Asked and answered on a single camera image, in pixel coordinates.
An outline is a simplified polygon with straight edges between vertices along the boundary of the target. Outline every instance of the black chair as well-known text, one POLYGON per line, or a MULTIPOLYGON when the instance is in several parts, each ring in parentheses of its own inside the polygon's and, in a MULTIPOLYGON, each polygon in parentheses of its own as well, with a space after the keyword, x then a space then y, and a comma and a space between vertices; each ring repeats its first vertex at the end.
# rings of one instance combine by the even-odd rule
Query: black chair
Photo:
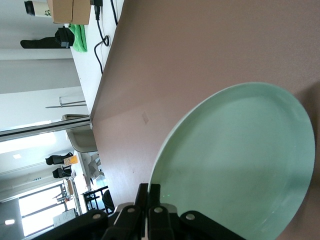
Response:
POLYGON ((65 164, 64 159, 72 157, 73 154, 69 152, 68 154, 61 156, 61 155, 52 155, 45 159, 46 164, 52 165, 52 164, 65 164))
POLYGON ((55 179, 61 179, 64 177, 71 177, 71 166, 57 168, 52 172, 55 179))

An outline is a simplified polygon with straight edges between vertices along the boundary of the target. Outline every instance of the chair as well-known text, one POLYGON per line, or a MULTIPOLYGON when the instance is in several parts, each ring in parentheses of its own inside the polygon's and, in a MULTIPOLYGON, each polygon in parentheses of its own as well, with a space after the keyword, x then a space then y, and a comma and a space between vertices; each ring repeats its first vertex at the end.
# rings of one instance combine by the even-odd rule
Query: chair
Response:
POLYGON ((45 159, 46 164, 65 164, 64 159, 72 157, 73 154, 69 152, 68 154, 61 156, 61 155, 51 155, 50 157, 45 159))
MULTIPOLYGON (((88 115, 66 114, 62 116, 62 120, 71 120, 87 117, 88 115)), ((89 125, 78 126, 66 129, 66 134, 70 139, 71 145, 79 153, 97 152, 97 145, 94 132, 89 125)))
POLYGON ((52 174, 55 179, 61 179, 64 177, 71 177, 71 172, 71 166, 66 166, 62 168, 57 168, 52 172, 52 174))

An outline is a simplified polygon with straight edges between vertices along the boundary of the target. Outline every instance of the window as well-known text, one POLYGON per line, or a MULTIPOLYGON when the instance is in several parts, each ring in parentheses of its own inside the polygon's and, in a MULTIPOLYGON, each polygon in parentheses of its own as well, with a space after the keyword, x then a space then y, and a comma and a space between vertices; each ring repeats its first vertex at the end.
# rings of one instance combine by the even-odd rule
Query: window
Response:
POLYGON ((63 195, 63 184, 49 187, 19 198, 24 236, 28 237, 45 229, 53 228, 53 217, 67 210, 63 195))

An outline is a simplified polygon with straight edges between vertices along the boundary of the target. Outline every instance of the gray chair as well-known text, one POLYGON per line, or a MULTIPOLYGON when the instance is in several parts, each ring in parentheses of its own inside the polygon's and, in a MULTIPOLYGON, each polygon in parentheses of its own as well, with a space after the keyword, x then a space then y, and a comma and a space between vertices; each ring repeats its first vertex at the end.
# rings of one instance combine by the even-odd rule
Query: gray chair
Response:
MULTIPOLYGON (((88 115, 66 114, 62 116, 62 120, 71 120, 83 117, 88 117, 88 115)), ((70 139, 71 145, 77 152, 90 153, 98 151, 94 132, 89 125, 69 128, 65 131, 70 139)))

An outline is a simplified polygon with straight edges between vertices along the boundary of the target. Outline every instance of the desk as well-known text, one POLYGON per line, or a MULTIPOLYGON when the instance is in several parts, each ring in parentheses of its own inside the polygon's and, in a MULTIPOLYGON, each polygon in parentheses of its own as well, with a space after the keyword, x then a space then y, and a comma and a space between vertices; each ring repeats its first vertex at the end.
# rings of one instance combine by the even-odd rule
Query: desk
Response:
MULTIPOLYGON (((117 19, 119 20, 124 0, 113 0, 114 8, 116 11, 117 19)), ((104 1, 102 7, 102 16, 100 14, 100 26, 103 36, 109 35, 111 38, 111 44, 113 43, 116 24, 114 15, 111 8, 110 1, 104 1)), ((88 52, 77 52, 71 47, 72 56, 74 59, 76 71, 79 76, 80 84, 82 86, 84 99, 89 111, 92 111, 98 87, 101 80, 101 72, 99 63, 94 53, 94 47, 101 41, 99 34, 95 8, 91 7, 89 24, 84 26, 85 38, 88 52)), ((103 44, 97 48, 97 54, 104 67, 108 58, 110 47, 103 44)))
POLYGON ((149 182, 158 151, 198 103, 268 82, 308 112, 316 161, 308 193, 278 240, 320 236, 319 2, 126 1, 97 92, 93 132, 115 205, 149 182))

